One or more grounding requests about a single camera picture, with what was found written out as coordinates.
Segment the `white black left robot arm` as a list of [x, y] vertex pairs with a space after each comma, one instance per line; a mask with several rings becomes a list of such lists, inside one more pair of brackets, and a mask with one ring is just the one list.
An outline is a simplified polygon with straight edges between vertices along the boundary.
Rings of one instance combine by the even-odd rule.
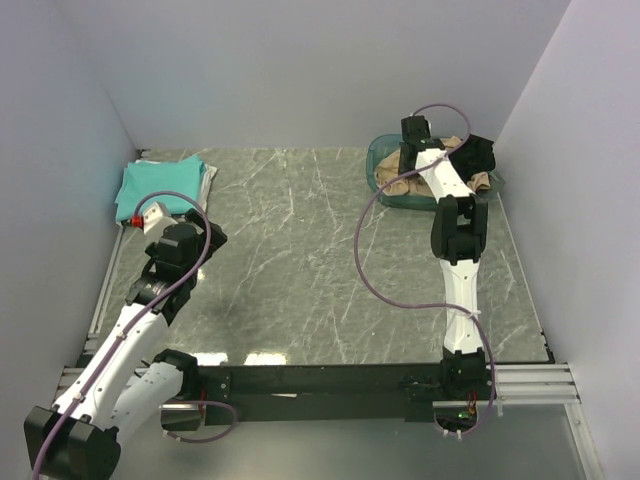
[[24, 422], [35, 479], [108, 479], [132, 434], [171, 401], [190, 404], [203, 419], [210, 401], [195, 357], [165, 350], [140, 378], [145, 352], [189, 301], [197, 271], [227, 241], [199, 208], [183, 220], [153, 204], [133, 219], [150, 244], [111, 333], [73, 384], [49, 408], [35, 407]]

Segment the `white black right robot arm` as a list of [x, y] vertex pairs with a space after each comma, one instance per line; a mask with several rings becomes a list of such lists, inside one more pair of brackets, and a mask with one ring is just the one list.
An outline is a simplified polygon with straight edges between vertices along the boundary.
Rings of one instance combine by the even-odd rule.
[[436, 201], [430, 245], [441, 267], [447, 310], [439, 387], [449, 398], [466, 399], [491, 380], [486, 366], [491, 356], [478, 308], [488, 205], [460, 177], [424, 116], [402, 119], [401, 135], [398, 171], [419, 175]]

